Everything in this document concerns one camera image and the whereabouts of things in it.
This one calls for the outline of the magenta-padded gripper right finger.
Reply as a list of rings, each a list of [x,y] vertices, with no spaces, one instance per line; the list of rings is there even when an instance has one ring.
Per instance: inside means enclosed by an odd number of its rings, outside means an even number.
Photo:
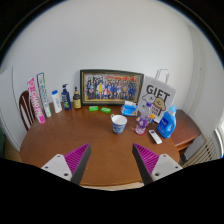
[[[132,153],[145,185],[182,169],[168,154],[158,155],[136,143],[133,144]]]

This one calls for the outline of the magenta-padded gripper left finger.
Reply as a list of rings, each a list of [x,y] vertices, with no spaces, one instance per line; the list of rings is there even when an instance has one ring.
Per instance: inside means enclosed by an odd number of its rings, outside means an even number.
[[[42,169],[79,185],[90,154],[91,145],[85,144],[66,155],[56,154],[42,166]]]

